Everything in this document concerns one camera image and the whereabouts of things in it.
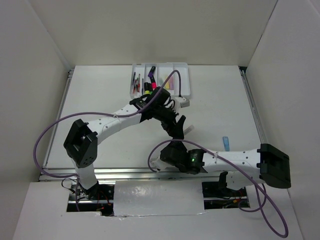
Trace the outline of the orange pastel long highlighter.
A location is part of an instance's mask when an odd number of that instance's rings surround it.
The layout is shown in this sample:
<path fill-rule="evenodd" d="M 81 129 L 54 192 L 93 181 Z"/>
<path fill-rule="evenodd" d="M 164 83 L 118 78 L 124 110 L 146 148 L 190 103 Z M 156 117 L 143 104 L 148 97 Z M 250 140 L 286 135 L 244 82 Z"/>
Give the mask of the orange pastel long highlighter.
<path fill-rule="evenodd" d="M 194 128 L 195 128 L 195 127 L 194 127 L 193 125 L 190 125 L 189 127 L 187 127 L 187 128 L 183 131 L 183 133 L 184 133 L 185 135 L 187 135 L 187 134 L 190 133 Z"/>

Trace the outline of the black purple-capped highlighter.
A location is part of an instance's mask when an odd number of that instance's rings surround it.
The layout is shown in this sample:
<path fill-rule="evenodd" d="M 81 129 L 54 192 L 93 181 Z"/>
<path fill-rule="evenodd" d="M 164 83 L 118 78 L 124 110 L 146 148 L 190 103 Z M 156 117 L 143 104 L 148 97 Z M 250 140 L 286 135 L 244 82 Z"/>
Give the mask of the black purple-capped highlighter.
<path fill-rule="evenodd" d="M 154 75 L 154 72 L 156 70 L 156 67 L 155 66 L 152 66 L 149 73 L 148 73 L 148 77 L 151 78 L 153 75 Z"/>

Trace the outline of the blue pastel highlighter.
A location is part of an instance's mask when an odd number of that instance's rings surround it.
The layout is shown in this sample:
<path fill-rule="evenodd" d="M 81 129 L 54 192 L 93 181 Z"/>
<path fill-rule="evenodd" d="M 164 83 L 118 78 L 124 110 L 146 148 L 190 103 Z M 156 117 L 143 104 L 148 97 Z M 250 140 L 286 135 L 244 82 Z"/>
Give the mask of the blue pastel highlighter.
<path fill-rule="evenodd" d="M 229 143 L 229 138 L 227 136 L 222 137 L 223 145 L 224 145 L 224 150 L 226 152 L 230 151 L 230 143 Z"/>

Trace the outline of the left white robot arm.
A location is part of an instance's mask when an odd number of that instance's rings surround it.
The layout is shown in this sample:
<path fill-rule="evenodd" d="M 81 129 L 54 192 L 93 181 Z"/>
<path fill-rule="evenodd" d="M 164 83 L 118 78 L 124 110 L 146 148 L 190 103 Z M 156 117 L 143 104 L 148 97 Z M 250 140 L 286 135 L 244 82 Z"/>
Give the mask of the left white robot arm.
<path fill-rule="evenodd" d="M 67 155 L 72 159 L 78 176 L 81 194 L 92 200 L 100 193 L 93 162 L 98 156 L 98 145 L 111 135 L 145 120 L 156 119 L 170 137 L 184 138 L 185 116 L 176 119 L 179 109 L 188 107 L 190 101 L 182 96 L 171 98 L 170 93 L 157 87 L 151 94 L 132 99 L 111 116 L 89 122 L 73 122 L 64 141 Z"/>

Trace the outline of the purple gel pen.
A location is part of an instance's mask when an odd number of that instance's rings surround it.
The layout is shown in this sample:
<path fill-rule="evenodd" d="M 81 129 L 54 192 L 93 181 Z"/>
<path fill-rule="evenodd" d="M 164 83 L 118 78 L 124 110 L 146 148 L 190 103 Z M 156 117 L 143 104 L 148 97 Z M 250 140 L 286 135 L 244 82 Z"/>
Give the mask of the purple gel pen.
<path fill-rule="evenodd" d="M 135 83 L 135 77 L 136 77 L 136 72 L 133 73 L 133 77 L 132 77 L 132 86 L 134 86 Z"/>

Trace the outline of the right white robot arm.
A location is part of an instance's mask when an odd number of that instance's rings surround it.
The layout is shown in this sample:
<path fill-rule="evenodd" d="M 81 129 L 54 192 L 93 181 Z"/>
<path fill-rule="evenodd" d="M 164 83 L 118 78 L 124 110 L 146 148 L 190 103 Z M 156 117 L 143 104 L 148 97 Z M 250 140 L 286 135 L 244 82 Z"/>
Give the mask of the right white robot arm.
<path fill-rule="evenodd" d="M 292 186 L 289 156 L 268 143 L 252 150 L 213 151 L 188 150 L 181 141 L 173 141 L 160 152 L 152 166 L 159 171 L 175 167 L 191 175 L 218 172 L 218 190 L 223 196 L 254 184 L 276 189 Z"/>

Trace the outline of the white foil cover panel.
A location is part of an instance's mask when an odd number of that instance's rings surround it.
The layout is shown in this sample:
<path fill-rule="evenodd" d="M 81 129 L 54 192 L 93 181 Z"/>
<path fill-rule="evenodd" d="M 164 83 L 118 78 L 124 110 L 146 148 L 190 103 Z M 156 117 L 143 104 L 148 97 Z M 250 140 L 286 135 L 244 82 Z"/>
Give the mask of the white foil cover panel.
<path fill-rule="evenodd" d="M 119 217 L 189 216 L 205 213 L 200 180 L 117 181 L 113 212 Z"/>

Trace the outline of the black pink-capped highlighter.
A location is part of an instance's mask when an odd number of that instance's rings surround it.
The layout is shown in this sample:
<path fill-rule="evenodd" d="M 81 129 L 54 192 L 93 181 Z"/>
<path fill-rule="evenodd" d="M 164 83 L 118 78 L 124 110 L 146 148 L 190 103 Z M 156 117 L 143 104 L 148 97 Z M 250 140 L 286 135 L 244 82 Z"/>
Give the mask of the black pink-capped highlighter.
<path fill-rule="evenodd" d="M 151 82 L 151 87 L 154 90 L 157 87 L 157 83 L 153 75 L 150 77 L 150 82 Z"/>

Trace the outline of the white divided plastic tray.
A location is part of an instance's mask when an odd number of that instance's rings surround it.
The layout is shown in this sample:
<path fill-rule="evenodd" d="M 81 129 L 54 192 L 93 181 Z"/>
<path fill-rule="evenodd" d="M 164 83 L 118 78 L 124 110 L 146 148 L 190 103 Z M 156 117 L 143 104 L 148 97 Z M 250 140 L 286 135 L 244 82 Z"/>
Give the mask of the white divided plastic tray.
<path fill-rule="evenodd" d="M 152 89 L 164 85 L 173 97 L 191 97 L 189 66 L 184 62 L 133 64 L 129 92 L 132 99 L 145 94 L 145 83 Z"/>

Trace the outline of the black yellow-capped highlighter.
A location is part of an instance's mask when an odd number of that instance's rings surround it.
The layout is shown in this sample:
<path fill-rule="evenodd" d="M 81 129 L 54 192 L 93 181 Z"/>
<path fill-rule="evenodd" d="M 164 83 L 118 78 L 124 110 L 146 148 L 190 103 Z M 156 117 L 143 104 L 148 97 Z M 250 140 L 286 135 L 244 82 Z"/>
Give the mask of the black yellow-capped highlighter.
<path fill-rule="evenodd" d="M 150 88 L 149 88 L 149 83 L 148 82 L 144 83 L 143 89 L 144 89 L 144 94 L 145 95 L 149 95 L 150 94 Z"/>

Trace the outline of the pink pastel highlighter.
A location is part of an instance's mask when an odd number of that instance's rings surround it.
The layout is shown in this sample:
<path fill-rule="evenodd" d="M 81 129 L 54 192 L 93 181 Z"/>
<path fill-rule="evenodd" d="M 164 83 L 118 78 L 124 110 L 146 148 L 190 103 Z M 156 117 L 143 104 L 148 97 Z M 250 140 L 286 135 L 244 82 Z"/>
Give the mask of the pink pastel highlighter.
<path fill-rule="evenodd" d="M 168 89 L 174 90 L 174 78 L 172 76 L 168 80 Z"/>

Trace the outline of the red gel pen with grip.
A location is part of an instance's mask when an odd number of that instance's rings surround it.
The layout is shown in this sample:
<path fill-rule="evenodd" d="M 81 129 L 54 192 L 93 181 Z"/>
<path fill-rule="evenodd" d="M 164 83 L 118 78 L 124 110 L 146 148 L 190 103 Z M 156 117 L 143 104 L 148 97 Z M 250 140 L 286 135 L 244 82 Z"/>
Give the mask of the red gel pen with grip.
<path fill-rule="evenodd" d="M 138 88 L 138 84 L 135 83 L 135 84 L 134 84 L 134 87 L 133 87 L 133 92 L 132 92 L 134 95 L 135 95 L 136 92 L 137 92 L 137 88 Z"/>

